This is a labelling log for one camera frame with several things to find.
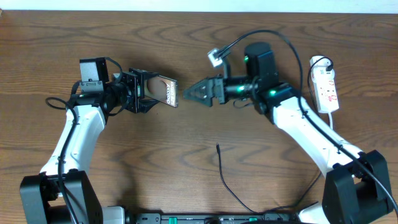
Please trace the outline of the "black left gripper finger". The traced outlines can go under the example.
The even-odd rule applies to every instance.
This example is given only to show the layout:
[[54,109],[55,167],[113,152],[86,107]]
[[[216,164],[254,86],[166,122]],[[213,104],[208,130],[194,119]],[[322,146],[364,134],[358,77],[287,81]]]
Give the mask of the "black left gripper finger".
[[149,72],[147,70],[141,70],[137,68],[130,68],[129,72],[133,73],[134,76],[140,80],[149,80],[151,78],[159,76],[159,73],[157,72]]
[[139,113],[147,113],[157,103],[159,103],[158,100],[139,100],[138,112]]

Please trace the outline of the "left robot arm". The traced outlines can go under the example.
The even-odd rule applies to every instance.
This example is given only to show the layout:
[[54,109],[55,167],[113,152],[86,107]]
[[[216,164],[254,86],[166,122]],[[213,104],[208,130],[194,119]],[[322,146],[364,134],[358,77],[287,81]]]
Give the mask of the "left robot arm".
[[57,146],[37,175],[26,176],[20,195],[28,223],[131,223],[121,206],[103,207],[88,178],[96,142],[115,108],[149,111],[144,85],[160,75],[139,69],[110,78],[107,68],[80,67],[81,80],[64,103],[66,123]]

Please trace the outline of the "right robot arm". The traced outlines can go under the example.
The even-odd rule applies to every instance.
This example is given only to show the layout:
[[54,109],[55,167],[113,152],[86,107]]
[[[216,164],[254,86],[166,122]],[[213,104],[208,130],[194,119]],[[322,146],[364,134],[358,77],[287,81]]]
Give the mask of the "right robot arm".
[[371,223],[397,210],[392,198],[387,162],[378,151],[365,153],[345,141],[308,106],[298,90],[279,80],[274,54],[265,42],[244,49],[247,74],[230,75],[229,63],[219,49],[210,61],[224,73],[206,78],[183,93],[188,100],[212,106],[218,99],[252,98],[260,114],[285,131],[312,158],[325,177],[321,202],[297,213],[302,223]]

